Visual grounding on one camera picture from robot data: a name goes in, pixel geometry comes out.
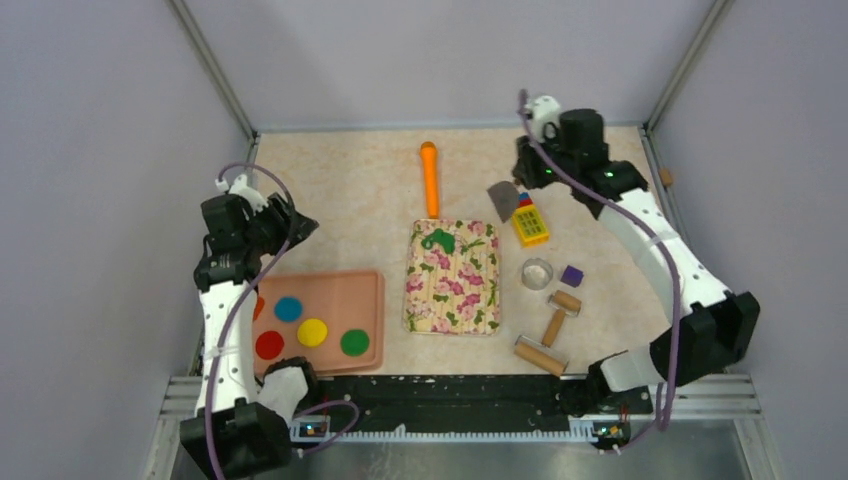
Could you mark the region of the metal spatula wooden handle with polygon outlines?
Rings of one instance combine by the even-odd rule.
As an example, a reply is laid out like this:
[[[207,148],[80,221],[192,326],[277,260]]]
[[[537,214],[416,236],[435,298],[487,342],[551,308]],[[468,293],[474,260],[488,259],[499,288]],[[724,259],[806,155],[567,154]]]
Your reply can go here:
[[[499,181],[486,190],[501,223],[506,223],[519,208],[520,191],[512,181]]]

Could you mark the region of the green dough scrap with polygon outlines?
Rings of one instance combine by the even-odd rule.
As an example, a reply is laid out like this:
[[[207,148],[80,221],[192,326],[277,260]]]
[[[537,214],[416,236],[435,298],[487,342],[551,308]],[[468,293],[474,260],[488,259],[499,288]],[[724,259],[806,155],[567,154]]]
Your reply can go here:
[[[455,252],[456,239],[453,234],[437,228],[423,237],[421,246],[425,250],[432,250],[438,246],[446,255],[452,255]]]

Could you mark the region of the green dough disc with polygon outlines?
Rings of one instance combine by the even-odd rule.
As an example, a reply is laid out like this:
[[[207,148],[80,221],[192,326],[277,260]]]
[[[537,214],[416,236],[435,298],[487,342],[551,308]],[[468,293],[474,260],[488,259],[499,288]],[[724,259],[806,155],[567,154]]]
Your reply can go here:
[[[368,333],[362,329],[347,330],[340,339],[341,351],[349,357],[364,355],[369,350],[370,344]]]

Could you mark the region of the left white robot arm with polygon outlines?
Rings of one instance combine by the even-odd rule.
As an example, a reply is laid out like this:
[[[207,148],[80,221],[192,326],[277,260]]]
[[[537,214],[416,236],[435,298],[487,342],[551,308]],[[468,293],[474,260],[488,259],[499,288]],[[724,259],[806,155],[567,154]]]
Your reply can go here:
[[[222,194],[201,205],[207,234],[193,279],[204,315],[202,386],[182,446],[209,479],[242,479],[285,466],[290,425],[321,393],[311,364],[293,357],[255,371],[253,340],[262,258],[279,260],[318,226],[279,194],[264,204]]]

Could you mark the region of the wooden double-ended roller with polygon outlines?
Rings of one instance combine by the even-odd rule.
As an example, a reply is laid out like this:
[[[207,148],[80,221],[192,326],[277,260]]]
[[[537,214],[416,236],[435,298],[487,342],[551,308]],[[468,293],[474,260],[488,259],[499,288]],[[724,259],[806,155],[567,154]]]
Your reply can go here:
[[[526,335],[520,335],[514,343],[513,353],[530,365],[560,377],[565,373],[568,362],[563,360],[552,347],[566,318],[580,314],[582,301],[565,291],[556,290],[548,296],[546,304],[552,308],[552,314],[541,338],[535,340]]]

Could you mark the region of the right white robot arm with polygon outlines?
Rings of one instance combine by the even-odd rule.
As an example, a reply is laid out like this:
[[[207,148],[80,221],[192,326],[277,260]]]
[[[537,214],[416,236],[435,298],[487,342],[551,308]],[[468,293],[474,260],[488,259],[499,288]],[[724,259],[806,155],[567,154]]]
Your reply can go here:
[[[589,367],[589,404],[612,412],[628,390],[651,384],[673,389],[743,360],[760,315],[758,300],[750,292],[733,292],[710,273],[635,165],[611,159],[601,114],[536,105],[519,108],[518,115],[525,133],[516,142],[514,179],[527,189],[569,186],[631,256],[669,321],[649,344]]]

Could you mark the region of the round metal cutter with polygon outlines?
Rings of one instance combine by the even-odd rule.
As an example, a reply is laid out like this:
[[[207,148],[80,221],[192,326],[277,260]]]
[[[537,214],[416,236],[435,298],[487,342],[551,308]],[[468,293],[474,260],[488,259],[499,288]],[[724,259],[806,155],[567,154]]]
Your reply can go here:
[[[553,279],[553,267],[541,258],[527,259],[521,267],[521,283],[532,291],[547,288]]]

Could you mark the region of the floral cutting board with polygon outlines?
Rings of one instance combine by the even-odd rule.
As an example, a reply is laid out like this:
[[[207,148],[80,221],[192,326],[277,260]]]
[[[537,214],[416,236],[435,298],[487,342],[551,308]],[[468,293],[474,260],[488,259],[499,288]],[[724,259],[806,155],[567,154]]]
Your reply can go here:
[[[423,237],[441,228],[455,252],[425,250]],[[489,337],[500,330],[499,234],[480,220],[421,219],[411,226],[401,321],[413,334]]]

